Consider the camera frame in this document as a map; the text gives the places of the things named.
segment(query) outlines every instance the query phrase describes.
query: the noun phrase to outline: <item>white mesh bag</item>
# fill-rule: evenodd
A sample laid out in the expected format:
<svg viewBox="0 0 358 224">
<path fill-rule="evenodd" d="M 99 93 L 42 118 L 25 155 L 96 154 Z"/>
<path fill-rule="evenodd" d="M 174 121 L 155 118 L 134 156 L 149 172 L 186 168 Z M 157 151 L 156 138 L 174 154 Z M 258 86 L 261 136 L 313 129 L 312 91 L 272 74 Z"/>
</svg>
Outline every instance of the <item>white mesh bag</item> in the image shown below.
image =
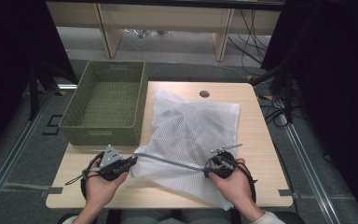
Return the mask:
<svg viewBox="0 0 358 224">
<path fill-rule="evenodd" d="M 212 150 L 237 144 L 239 113 L 240 105 L 237 104 L 186 102 L 171 92 L 159 89 L 150 144 L 135 150 L 138 161 L 131 168 L 132 176 L 143 176 L 161 186 L 184 191 L 228 210 L 232 204 L 201 170 L 213 156 Z M 236 156 L 236 148 L 229 152 Z"/>
</svg>

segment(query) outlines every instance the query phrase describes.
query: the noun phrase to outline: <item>person's right hand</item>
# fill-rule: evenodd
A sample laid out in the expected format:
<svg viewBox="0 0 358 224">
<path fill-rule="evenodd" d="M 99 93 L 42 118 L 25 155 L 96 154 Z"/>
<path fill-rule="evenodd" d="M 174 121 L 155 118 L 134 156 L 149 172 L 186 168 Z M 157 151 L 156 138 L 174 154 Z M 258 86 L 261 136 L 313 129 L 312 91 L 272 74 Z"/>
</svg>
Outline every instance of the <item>person's right hand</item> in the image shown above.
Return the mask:
<svg viewBox="0 0 358 224">
<path fill-rule="evenodd" d="M 236 161 L 245 164 L 245 160 L 242 158 L 236 159 Z M 239 164 L 239 166 L 248 172 L 244 165 Z M 238 204 L 239 201 L 252 200 L 252 192 L 248 178 L 240 169 L 235 168 L 231 176 L 226 179 L 220 178 L 214 173 L 209 173 L 209 177 L 219 188 L 226 200 L 234 205 Z"/>
</svg>

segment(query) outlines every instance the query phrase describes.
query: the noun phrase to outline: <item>wooden table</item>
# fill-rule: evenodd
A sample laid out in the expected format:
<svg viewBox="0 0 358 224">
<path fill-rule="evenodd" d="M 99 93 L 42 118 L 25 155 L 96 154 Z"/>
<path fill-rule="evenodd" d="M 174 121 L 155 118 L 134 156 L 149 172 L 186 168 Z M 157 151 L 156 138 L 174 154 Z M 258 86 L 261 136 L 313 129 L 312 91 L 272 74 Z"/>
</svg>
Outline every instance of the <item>wooden table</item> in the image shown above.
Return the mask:
<svg viewBox="0 0 358 224">
<path fill-rule="evenodd" d="M 158 88 L 173 92 L 186 100 L 211 100 L 240 104 L 237 157 L 245 158 L 254 179 L 259 206 L 290 206 L 291 195 L 281 196 L 279 190 L 287 191 L 288 186 L 269 136 L 254 89 L 243 83 L 206 82 L 154 82 L 148 85 L 141 145 L 148 145 L 154 113 L 155 95 Z M 200 91 L 208 91 L 208 98 L 200 97 Z M 137 147 L 118 147 L 124 158 L 132 155 Z M 79 181 L 73 185 L 65 183 L 80 175 L 106 146 L 79 147 L 68 145 L 58 170 L 53 188 L 62 188 L 61 194 L 49 194 L 46 204 L 50 208 L 81 208 L 85 200 L 80 191 Z M 120 186 L 107 208 L 207 208 L 214 205 L 194 196 L 164 188 L 145 178 L 131 178 Z"/>
</svg>

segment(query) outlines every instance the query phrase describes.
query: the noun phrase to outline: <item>floor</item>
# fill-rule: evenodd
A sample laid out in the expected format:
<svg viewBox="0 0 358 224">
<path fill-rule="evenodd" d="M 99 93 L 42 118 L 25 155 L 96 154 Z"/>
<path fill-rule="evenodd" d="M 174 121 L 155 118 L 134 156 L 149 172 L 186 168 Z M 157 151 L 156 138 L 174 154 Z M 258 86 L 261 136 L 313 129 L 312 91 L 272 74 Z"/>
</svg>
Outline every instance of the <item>floor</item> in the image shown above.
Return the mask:
<svg viewBox="0 0 358 224">
<path fill-rule="evenodd" d="M 129 30 L 123 35 L 115 58 L 107 59 L 99 30 L 58 28 L 58 31 L 68 57 L 78 73 L 84 69 L 85 61 L 105 60 L 182 64 L 189 68 L 191 68 L 191 64 L 203 64 L 233 72 L 243 79 L 260 72 L 260 69 L 257 69 L 260 65 L 248 56 L 242 57 L 242 53 L 232 43 L 227 43 L 224 60 L 217 62 L 211 34 L 169 32 L 167 35 L 146 35 L 140 38 L 133 30 Z M 230 37 L 236 45 L 243 48 L 244 42 L 239 36 L 231 35 Z M 263 45 L 267 46 L 270 37 L 259 36 L 259 39 Z M 246 50 L 261 60 L 255 48 Z M 255 89 L 256 93 L 269 95 L 268 84 L 269 81 L 261 84 Z M 49 102 L 49 107 L 53 108 L 50 109 L 52 110 L 51 114 L 62 113 L 70 100 L 71 93 L 68 94 L 67 97 L 62 98 L 54 96 L 54 99 Z M 270 113 L 271 101 L 260 100 L 259 102 L 264 114 Z M 19 107 L 18 113 L 0 141 L 0 169 L 10 150 L 16 146 L 21 137 L 21 130 L 27 128 L 25 118 L 27 118 L 28 110 L 27 97 L 24 96 L 24 104 Z M 271 138 L 282 156 L 282 166 L 286 168 L 287 180 L 292 185 L 294 192 L 295 204 L 286 210 L 298 211 L 306 223 L 358 223 L 356 201 L 334 165 L 322 157 L 323 146 L 315 137 L 309 122 L 302 118 L 301 111 L 297 111 L 295 115 L 295 125 L 292 128 L 277 128 L 272 122 L 268 124 Z M 49 123 L 50 118 L 51 116 L 42 117 L 39 122 Z M 38 125 L 34 132 L 40 135 L 40 133 L 54 132 L 55 130 L 56 127 Z M 290 133 L 297 135 L 300 142 L 296 144 L 297 140 L 290 137 Z M 26 144 L 32 147 L 27 147 L 22 152 L 24 155 L 19 156 L 18 164 L 11 171 L 12 174 L 0 193 L 0 223 L 9 221 L 11 223 L 36 223 L 40 222 L 39 218 L 41 217 L 46 219 L 46 222 L 42 223 L 55 223 L 58 220 L 57 217 L 63 214 L 78 212 L 77 209 L 51 210 L 45 206 L 46 196 L 44 194 L 47 193 L 53 178 L 45 173 L 50 170 L 54 173 L 54 170 L 60 165 L 62 151 L 67 144 L 65 139 L 63 137 L 45 137 L 44 142 L 38 142 L 36 137 L 31 137 Z M 46 148 L 46 145 L 49 144 L 56 146 L 54 148 L 56 152 L 34 149 L 35 147 Z M 26 160 L 24 159 L 25 154 L 33 155 L 33 158 L 38 159 Z M 29 169 L 40 170 L 39 167 L 45 169 L 40 172 L 27 172 Z M 317 186 L 322 186 L 322 188 L 315 187 L 314 183 L 311 183 L 314 181 L 318 182 Z M 106 211 L 101 214 L 99 223 L 103 223 L 105 216 Z"/>
</svg>

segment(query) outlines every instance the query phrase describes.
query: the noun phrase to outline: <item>gray carpet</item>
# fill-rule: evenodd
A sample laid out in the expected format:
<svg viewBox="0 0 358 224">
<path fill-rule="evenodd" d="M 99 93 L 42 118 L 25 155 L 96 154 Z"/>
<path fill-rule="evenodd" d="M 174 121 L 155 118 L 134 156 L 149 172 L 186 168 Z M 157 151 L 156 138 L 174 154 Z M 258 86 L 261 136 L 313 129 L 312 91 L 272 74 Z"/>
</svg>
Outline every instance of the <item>gray carpet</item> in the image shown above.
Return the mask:
<svg viewBox="0 0 358 224">
<path fill-rule="evenodd" d="M 72 61 L 77 76 L 81 76 L 86 67 L 86 61 Z M 252 73 L 263 74 L 264 71 L 257 68 L 247 68 Z M 247 74 L 241 67 L 229 69 L 213 65 L 193 64 L 149 64 L 149 80 L 165 81 L 212 81 L 212 82 L 246 82 L 243 77 Z M 258 95 L 269 95 L 269 83 L 260 84 L 255 88 Z M 56 135 L 43 133 L 55 133 L 56 127 L 49 127 L 48 122 L 54 115 L 62 115 L 73 93 L 68 91 L 64 96 L 54 95 L 48 102 L 48 107 L 42 114 L 31 140 L 24 149 L 18 164 L 14 168 L 8 183 L 34 185 L 40 188 L 51 186 L 54 176 L 59 168 L 67 141 L 61 132 Z M 19 110 L 7 126 L 7 131 L 0 140 L 0 165 L 4 162 L 8 152 L 14 146 L 26 124 L 29 114 L 28 97 L 24 96 Z M 271 105 L 269 100 L 260 100 L 261 105 Z M 262 107 L 266 114 L 268 107 Z M 60 118 L 55 118 L 50 124 L 58 124 Z M 323 159 L 323 146 L 318 141 L 317 135 L 312 130 L 306 119 L 294 117 L 295 127 L 300 139 L 308 151 L 312 164 L 337 209 L 342 223 L 358 223 L 358 205 L 352 198 L 345 182 L 339 172 L 329 161 Z M 268 124 L 271 138 L 277 145 L 282 155 L 282 164 L 287 167 L 287 176 L 293 191 L 300 195 L 296 204 L 287 208 L 264 208 L 270 211 L 296 210 L 306 223 L 325 223 L 323 213 L 314 198 L 310 184 L 296 157 L 292 143 L 286 134 L 285 128 L 276 127 L 272 122 Z M 49 209 L 45 205 L 46 197 L 43 190 L 36 189 L 11 189 L 6 188 L 0 194 L 0 223 L 56 223 L 66 213 L 79 212 L 79 209 Z M 99 218 L 99 223 L 104 223 L 107 210 L 104 210 Z"/>
</svg>

